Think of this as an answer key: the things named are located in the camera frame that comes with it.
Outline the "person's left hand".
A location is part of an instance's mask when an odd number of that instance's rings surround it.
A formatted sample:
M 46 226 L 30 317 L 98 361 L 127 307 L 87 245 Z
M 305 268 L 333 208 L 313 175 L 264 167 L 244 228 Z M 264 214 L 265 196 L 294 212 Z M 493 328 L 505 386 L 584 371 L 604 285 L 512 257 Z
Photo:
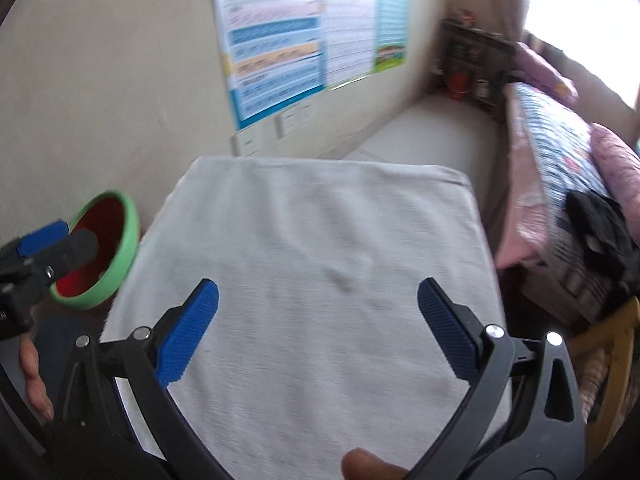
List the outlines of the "person's left hand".
M 47 422 L 50 422 L 54 415 L 53 404 L 39 374 L 39 356 L 29 334 L 21 336 L 20 339 L 20 362 L 25 375 L 28 402 Z

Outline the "person's right hand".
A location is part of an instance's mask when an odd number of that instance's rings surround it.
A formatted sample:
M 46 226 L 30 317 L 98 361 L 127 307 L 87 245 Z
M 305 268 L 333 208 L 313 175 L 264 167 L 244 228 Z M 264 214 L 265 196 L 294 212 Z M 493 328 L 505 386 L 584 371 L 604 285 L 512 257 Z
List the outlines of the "person's right hand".
M 341 461 L 345 480 L 402 480 L 408 470 L 387 463 L 364 448 L 353 448 Z

